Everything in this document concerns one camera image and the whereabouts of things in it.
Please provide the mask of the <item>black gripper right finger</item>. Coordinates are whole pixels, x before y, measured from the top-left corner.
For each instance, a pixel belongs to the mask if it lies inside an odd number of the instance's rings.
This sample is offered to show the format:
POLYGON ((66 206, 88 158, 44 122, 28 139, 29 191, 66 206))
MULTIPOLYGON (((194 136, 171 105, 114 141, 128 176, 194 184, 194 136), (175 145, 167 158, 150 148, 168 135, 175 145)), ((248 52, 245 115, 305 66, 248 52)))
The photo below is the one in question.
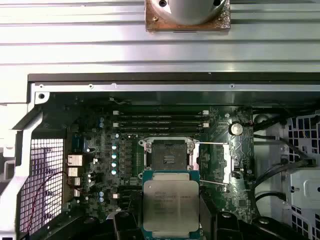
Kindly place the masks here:
POLYGON ((301 240, 303 236, 273 218, 261 216, 250 223, 228 211, 219 211, 205 192, 199 194, 199 221, 207 240, 301 240))

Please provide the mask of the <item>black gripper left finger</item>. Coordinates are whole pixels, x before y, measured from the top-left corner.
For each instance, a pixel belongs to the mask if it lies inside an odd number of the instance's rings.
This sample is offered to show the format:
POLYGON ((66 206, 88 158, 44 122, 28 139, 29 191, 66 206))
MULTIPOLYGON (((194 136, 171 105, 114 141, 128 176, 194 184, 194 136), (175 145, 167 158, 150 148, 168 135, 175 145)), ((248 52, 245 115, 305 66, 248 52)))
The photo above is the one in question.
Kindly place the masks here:
POLYGON ((127 211, 118 211, 101 222, 93 216, 77 214, 62 216, 46 224, 28 240, 142 240, 143 232, 135 217, 127 211))

